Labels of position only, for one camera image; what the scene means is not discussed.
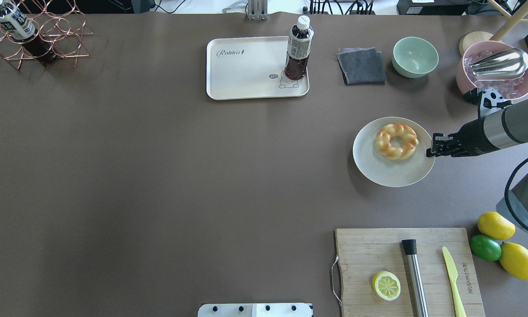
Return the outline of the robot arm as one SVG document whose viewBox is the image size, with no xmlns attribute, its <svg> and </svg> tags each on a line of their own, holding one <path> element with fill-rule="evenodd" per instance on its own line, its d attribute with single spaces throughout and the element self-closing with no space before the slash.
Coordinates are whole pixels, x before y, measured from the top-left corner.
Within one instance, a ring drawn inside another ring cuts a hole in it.
<svg viewBox="0 0 528 317">
<path fill-rule="evenodd" d="M 496 89 L 474 88 L 463 95 L 464 101 L 478 106 L 478 117 L 464 124 L 458 132 L 433 134 L 427 157 L 472 157 L 528 143 L 528 99 L 513 104 Z M 505 185 L 497 212 L 528 232 L 528 173 L 517 185 L 512 181 L 526 158 L 512 171 Z"/>
</svg>

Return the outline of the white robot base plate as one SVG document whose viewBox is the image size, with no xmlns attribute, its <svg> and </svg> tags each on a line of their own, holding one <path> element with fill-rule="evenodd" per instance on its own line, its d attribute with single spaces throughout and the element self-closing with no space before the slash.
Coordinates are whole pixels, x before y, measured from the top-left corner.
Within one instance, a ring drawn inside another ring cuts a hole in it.
<svg viewBox="0 0 528 317">
<path fill-rule="evenodd" d="M 313 317 L 311 303 L 208 303 L 198 309 L 198 317 Z"/>
</svg>

